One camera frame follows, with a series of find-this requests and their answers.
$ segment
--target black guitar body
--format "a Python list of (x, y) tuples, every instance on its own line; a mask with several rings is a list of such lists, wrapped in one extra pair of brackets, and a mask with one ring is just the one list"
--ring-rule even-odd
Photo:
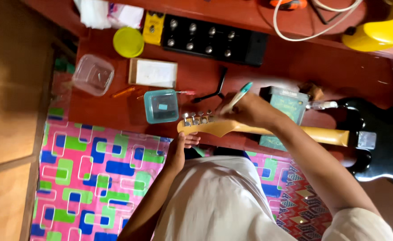
[(349, 147), (357, 149), (357, 162), (349, 167), (359, 181), (393, 179), (393, 107), (383, 110), (359, 98), (337, 101), (347, 110), (338, 129), (350, 130)]

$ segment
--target pen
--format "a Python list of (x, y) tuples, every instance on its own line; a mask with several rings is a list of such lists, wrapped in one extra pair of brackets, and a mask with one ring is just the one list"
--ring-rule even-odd
[(234, 105), (250, 90), (251, 86), (253, 85), (253, 82), (248, 82), (246, 85), (244, 85), (240, 92), (238, 92), (234, 98), (226, 104), (222, 109), (221, 112), (219, 113), (220, 115), (223, 115), (226, 112), (230, 112)]

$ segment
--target hand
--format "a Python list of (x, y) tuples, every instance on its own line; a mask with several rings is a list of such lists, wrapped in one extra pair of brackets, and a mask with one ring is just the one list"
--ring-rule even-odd
[[(235, 94), (228, 93), (216, 111), (219, 112), (228, 104), (234, 98)], [(272, 107), (260, 96), (254, 93), (247, 93), (234, 105), (229, 113), (221, 115), (221, 118), (236, 120), (252, 127), (270, 129), (289, 117)]]
[(171, 142), (167, 159), (163, 170), (171, 170), (175, 174), (178, 174), (184, 166), (184, 148), (191, 148), (192, 145), (198, 145), (200, 137), (195, 136), (197, 132), (193, 132), (188, 135), (184, 135), (184, 132), (180, 132), (177, 137)]

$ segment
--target cable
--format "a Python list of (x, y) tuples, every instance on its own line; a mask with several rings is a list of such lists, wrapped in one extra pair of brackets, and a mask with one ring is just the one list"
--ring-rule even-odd
[(322, 9), (324, 9), (324, 10), (331, 11), (331, 12), (345, 12), (345, 11), (348, 11), (348, 10), (354, 8), (354, 7), (357, 7), (357, 6), (360, 4), (360, 2), (361, 2), (361, 1), (356, 1), (356, 2), (354, 2), (350, 7), (341, 8), (341, 9), (336, 9), (336, 8), (328, 7), (328, 6), (324, 5), (323, 3), (320, 3), (319, 0), (312, 0), (312, 1), (313, 1), (316, 5), (318, 5), (320, 8), (322, 8)]
[(346, 14), (344, 15), (344, 17), (343, 17), (342, 19), (340, 19), (338, 22), (336, 22), (334, 25), (328, 27), (327, 29), (321, 31), (321, 32), (318, 33), (318, 34), (315, 34), (315, 35), (313, 35), (313, 36), (309, 36), (309, 37), (306, 37), (306, 38), (303, 38), (303, 39), (290, 39), (290, 38), (284, 36), (284, 35), (280, 32), (280, 30), (278, 29), (278, 25), (277, 25), (277, 13), (278, 13), (278, 10), (279, 10), (279, 8), (280, 8), (280, 5), (281, 5), (281, 2), (282, 2), (282, 1), (283, 1), (283, 0), (279, 0), (278, 3), (277, 3), (277, 6), (275, 6), (274, 17), (273, 17), (273, 18), (274, 18), (274, 30), (275, 30), (275, 32), (280, 36), (280, 38), (285, 39), (285, 40), (288, 40), (288, 41), (298, 42), (298, 41), (305, 41), (305, 40), (308, 40), (308, 39), (315, 38), (315, 37), (317, 37), (317, 36), (320, 36), (320, 35), (326, 33), (327, 31), (333, 29), (333, 28), (336, 27), (338, 24), (340, 24), (342, 21), (344, 21), (351, 13), (353, 13), (354, 10), (359, 6), (360, 3), (362, 3), (363, 0), (356, 0), (356, 2), (355, 2), (354, 4), (352, 4), (352, 6), (354, 5), (354, 7), (351, 8), (351, 9), (348, 11), (348, 13), (346, 13)]

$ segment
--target green item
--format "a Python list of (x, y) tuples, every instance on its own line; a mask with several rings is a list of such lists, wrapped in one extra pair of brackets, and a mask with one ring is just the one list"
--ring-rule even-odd
[[(262, 88), (260, 90), (260, 96), (268, 101), (274, 108), (285, 113), (296, 124), (301, 124), (305, 107), (309, 100), (307, 94), (270, 86)], [(262, 135), (259, 140), (259, 145), (287, 151), (281, 141), (274, 135)]]

